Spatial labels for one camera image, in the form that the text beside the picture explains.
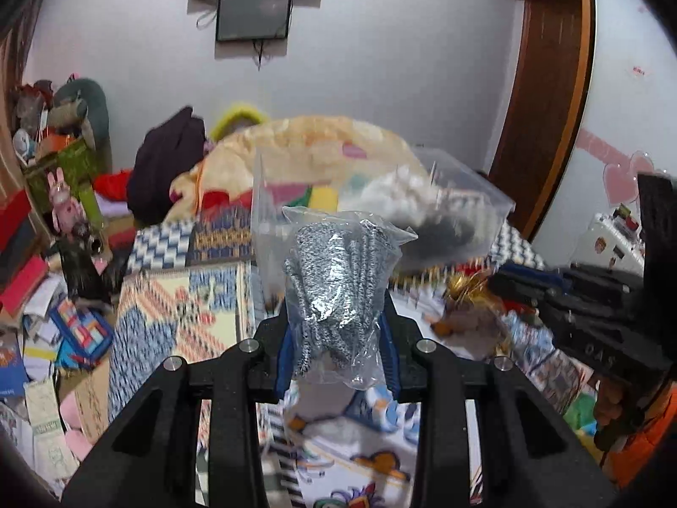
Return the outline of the orange fleece blanket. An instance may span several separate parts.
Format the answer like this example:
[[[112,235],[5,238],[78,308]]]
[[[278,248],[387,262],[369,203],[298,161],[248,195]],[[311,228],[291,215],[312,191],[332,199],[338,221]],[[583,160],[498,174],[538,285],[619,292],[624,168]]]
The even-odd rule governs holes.
[[[255,184],[256,163],[273,184],[337,186],[357,173],[374,177],[406,166],[426,174],[408,143],[367,121],[340,116],[299,116],[265,121],[229,134],[189,171],[172,181],[167,223],[193,218],[203,195],[222,191],[232,201]]]

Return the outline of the bag of silver cord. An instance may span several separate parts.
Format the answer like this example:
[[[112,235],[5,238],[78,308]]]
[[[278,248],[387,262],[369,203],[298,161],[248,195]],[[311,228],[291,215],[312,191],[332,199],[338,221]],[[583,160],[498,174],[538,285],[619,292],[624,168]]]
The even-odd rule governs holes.
[[[385,292],[402,246],[418,238],[380,215],[284,207],[283,271],[296,380],[366,390],[384,380]]]

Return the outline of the yellow fuzzy headband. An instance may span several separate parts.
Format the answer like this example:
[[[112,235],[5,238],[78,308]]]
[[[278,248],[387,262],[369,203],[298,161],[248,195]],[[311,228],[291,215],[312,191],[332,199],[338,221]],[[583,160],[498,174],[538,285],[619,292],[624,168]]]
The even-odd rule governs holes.
[[[233,103],[217,119],[209,133],[209,138],[212,141],[221,141],[238,129],[263,124],[269,119],[266,113],[254,105],[243,102]]]

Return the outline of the brown wooden door frame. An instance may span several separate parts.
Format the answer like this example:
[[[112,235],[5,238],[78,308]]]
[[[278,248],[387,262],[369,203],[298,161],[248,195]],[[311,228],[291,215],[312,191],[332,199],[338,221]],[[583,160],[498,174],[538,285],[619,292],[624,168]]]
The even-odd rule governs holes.
[[[594,45],[594,0],[524,0],[519,56],[489,179],[515,202],[508,220],[533,240],[580,129]]]

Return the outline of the small wall monitor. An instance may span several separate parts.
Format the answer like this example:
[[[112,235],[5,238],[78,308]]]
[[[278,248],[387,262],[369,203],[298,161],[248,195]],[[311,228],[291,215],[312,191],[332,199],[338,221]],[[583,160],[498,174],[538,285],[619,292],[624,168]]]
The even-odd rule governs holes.
[[[217,42],[288,37],[292,0],[218,0]]]

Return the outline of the dark purple garment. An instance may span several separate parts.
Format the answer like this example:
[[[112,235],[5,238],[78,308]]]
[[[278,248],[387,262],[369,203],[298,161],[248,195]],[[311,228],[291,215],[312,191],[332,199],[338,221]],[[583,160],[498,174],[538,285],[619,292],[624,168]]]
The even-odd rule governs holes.
[[[172,207],[170,187],[200,162],[206,141],[204,123],[192,107],[180,109],[145,136],[126,186],[127,207],[135,220],[155,225]]]

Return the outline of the grey green plush toy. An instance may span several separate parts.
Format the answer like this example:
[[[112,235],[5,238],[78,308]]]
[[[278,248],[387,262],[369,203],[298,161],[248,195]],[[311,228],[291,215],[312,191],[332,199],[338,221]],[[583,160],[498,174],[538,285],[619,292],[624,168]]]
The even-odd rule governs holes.
[[[61,86],[53,96],[47,125],[58,132],[77,132],[77,138],[82,138],[99,157],[103,170],[111,170],[107,99],[96,81],[76,78]]]

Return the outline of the green cardboard box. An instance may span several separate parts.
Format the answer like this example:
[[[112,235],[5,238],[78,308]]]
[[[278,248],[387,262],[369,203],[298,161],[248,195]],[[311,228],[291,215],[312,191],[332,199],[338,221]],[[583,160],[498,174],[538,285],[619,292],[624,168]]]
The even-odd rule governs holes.
[[[52,226],[52,204],[48,199],[47,174],[55,173],[58,168],[63,172],[71,195],[82,203],[88,220],[96,227],[102,225],[103,215],[94,195],[93,180],[108,171],[108,164],[108,149],[93,150],[87,147],[84,140],[77,140],[61,152],[53,152],[23,171],[33,205],[48,226]]]

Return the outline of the patterned patchwork tablecloth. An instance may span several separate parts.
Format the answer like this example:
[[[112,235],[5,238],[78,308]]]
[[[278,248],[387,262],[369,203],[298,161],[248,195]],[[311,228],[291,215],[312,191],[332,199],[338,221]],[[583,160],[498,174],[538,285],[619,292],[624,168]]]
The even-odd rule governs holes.
[[[252,262],[193,262],[192,220],[135,234],[121,286],[109,364],[116,417],[168,356],[189,364],[253,336],[263,319]],[[293,383],[256,408],[261,472],[272,507],[406,507],[411,502],[420,407],[384,385]]]

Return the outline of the stack of red boxes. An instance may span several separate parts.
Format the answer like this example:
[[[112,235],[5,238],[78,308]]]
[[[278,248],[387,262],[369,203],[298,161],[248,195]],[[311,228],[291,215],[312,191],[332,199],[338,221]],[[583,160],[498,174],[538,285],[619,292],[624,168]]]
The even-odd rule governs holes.
[[[42,238],[31,223],[31,211],[24,189],[1,203],[1,321],[8,326],[15,325],[48,271],[39,256]]]

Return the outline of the clear plastic storage bin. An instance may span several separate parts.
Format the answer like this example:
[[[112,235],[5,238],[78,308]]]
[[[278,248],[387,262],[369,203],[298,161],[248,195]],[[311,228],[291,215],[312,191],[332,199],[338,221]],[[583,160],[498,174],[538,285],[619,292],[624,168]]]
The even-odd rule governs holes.
[[[396,268],[410,275],[487,257],[515,203],[479,172],[438,148],[369,156],[348,147],[338,160],[309,149],[261,149],[253,168],[251,230],[269,301],[285,290],[289,207],[370,213],[416,233],[404,244]]]

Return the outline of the pink rabbit figurine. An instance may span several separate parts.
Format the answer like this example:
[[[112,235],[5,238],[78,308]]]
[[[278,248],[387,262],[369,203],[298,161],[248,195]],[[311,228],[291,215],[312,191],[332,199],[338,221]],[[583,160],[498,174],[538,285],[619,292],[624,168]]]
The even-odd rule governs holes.
[[[71,194],[71,188],[64,179],[61,168],[47,173],[48,198],[52,204],[52,218],[55,232],[62,235],[74,233],[74,229],[84,223],[86,213],[82,203]]]

